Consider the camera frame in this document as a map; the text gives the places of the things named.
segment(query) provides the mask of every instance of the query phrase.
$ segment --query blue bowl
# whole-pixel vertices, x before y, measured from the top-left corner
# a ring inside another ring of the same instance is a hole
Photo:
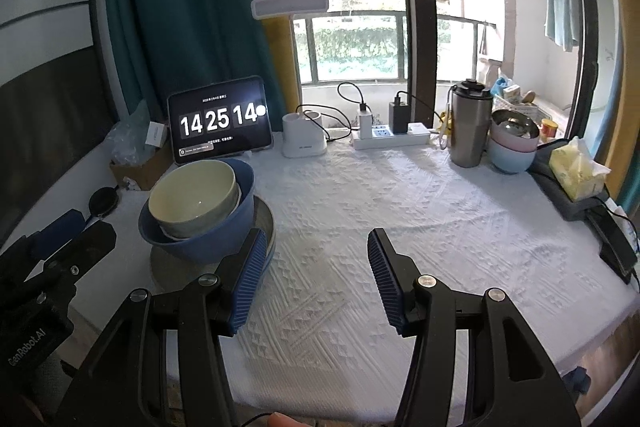
[[[489,139],[487,152],[489,153],[491,163],[507,174],[517,174],[518,172],[526,171],[536,157],[536,151],[513,151],[500,145],[493,139]]]
[[[188,239],[174,241],[166,237],[145,203],[138,218],[142,239],[167,253],[197,264],[219,263],[223,257],[238,252],[249,229],[254,224],[255,176],[251,165],[234,158],[222,159],[236,173],[242,196],[236,210],[222,223],[207,232]]]

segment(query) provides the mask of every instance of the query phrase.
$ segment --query basket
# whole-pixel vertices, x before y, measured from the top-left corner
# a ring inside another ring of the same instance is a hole
[[[528,116],[536,124],[542,124],[544,118],[540,108],[534,103],[511,103],[507,102],[503,97],[494,94],[494,111],[498,109],[509,109],[522,113],[524,116]]]

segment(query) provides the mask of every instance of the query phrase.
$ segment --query white tablecloth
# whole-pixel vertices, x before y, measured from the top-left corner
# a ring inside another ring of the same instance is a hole
[[[561,373],[638,308],[638,295],[598,257],[582,223],[561,219],[528,174],[462,169],[433,146],[286,159],[280,138],[255,153],[256,193],[270,205],[277,247],[247,324],[222,339],[234,399],[304,416],[391,420],[413,339],[388,325],[367,262],[383,227],[399,253],[454,290],[503,288]],[[127,192],[107,221],[116,249],[78,284],[72,305],[99,328],[135,287],[154,291],[138,233],[146,193]],[[169,372],[177,372],[170,355]],[[452,421],[466,389],[458,334]]]

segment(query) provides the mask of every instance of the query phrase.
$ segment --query silver bolt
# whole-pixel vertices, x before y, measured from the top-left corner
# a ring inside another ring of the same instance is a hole
[[[507,295],[505,295],[505,293],[500,290],[500,288],[491,288],[489,290],[489,296],[496,302],[500,302],[500,301],[504,301],[505,297]]]
[[[129,294],[129,299],[131,299],[132,302],[142,302],[143,300],[146,299],[146,290],[143,290],[142,288],[138,288],[137,290],[133,290],[130,294]]]
[[[198,279],[200,286],[213,286],[218,282],[218,276],[212,273],[205,273]]]
[[[425,288],[433,288],[437,282],[433,275],[420,275],[418,277],[418,284]]]

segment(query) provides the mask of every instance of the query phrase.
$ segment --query black charger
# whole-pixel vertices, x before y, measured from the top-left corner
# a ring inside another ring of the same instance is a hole
[[[389,128],[393,134],[406,134],[411,120],[411,106],[400,102],[396,94],[393,102],[389,102]]]

